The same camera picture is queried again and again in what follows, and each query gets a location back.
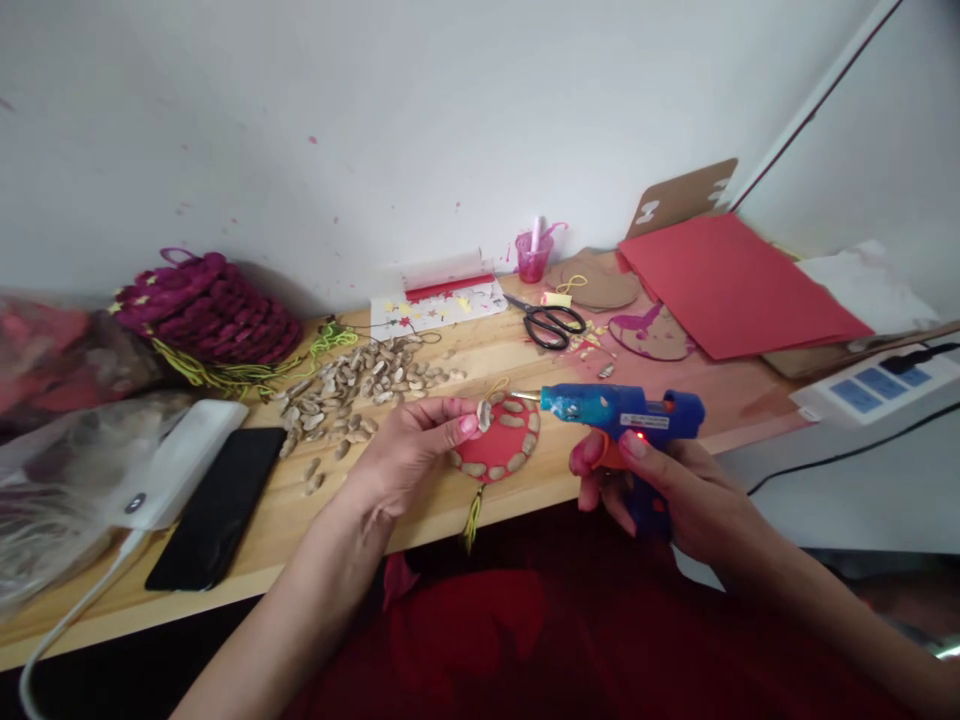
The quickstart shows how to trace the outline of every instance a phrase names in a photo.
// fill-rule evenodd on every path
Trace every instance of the purple woven basket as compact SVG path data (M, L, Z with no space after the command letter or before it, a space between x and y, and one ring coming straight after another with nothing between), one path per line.
M164 248L160 256L172 267L146 270L117 293L111 310L124 327L224 365L279 362L300 344L303 327L290 311L220 253Z

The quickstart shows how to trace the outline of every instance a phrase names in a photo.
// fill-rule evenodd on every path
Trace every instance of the finger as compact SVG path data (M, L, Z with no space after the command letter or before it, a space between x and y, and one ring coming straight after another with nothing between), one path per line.
M703 481L669 455L634 433L620 436L620 455L629 468L653 485L667 500L695 490Z
M627 503L623 499L623 490L623 483L608 482L600 490L600 496L603 498L603 506L617 525L626 530L630 537L636 537L637 524L630 517L630 511L627 510Z
M420 433L421 447L436 455L453 450L457 445L470 439L477 432L480 421L473 413L448 420L442 425Z
M580 496L577 507L583 512L593 512L600 504L600 487L605 473L603 470L591 470L580 480Z
M403 407L412 412L426 427L437 427L463 415L477 412L477 401L458 397L424 398Z
M713 455L696 440L671 440L667 444L667 454L674 460L707 482L728 489L739 488L727 477Z
M590 434L577 443L573 452L570 453L570 472L586 477L602 455L603 435L596 430L591 430Z

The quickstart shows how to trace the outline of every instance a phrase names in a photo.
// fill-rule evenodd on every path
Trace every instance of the black phone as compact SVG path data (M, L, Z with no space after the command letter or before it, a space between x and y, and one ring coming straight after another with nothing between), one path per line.
M287 434L234 430L147 577L147 590L209 590L230 569Z

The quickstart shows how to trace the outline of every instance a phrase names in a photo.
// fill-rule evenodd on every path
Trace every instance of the woman's left hand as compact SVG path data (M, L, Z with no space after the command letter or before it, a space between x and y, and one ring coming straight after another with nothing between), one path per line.
M399 518L438 457L479 435L477 402L427 398L401 405L380 425L347 478L364 503Z

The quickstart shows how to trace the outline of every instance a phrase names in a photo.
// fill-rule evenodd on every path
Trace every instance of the yellow string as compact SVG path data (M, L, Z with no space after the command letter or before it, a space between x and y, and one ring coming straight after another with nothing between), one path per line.
M487 390L487 394L483 396L483 401L480 403L487 402L490 399L490 396L493 395L497 390L507 387L510 384L510 378L502 377L497 380L493 385L490 386L490 389ZM480 484L480 488L477 490L477 494L473 496L473 502L470 503L470 512L467 513L467 524L463 528L463 532L460 534L460 538L463 541L463 546L467 551L467 555L470 554L470 551L473 550L473 544L477 540L477 523L480 522L480 505L483 498L483 489L486 487L484 484Z
M317 371L320 357L335 347L353 345L359 336L352 328L345 328L334 322L327 323L320 330L316 340L308 350L312 358L309 372L293 375L290 379L303 378ZM266 401L274 393L267 383L287 376L305 359L298 355L285 362L274 365L205 365L195 357L176 350L163 341L153 338L156 351L170 363L170 366L183 375L194 387L211 387L220 390L226 397L243 400L251 388L257 390L261 400Z
M493 395L497 390L499 390L499 389L502 388L502 387L506 387L506 386L509 385L509 384L510 384L510 378L508 378L508 377L502 377L502 378L500 378L499 380L497 380L497 381L490 387L490 389L487 390L487 394L483 396L483 402L486 402L487 400L489 400L489 399L490 399L490 396Z
M572 287L583 287L587 284L587 279L583 275L574 275L565 283L560 283L557 285L557 292L561 295L569 295L570 288Z
M467 555L473 550L473 543L477 540L477 523L480 521L480 504L483 502L483 489L485 487L486 485L481 483L477 494L473 496L473 502L470 503L470 514L467 515L467 524L460 534Z

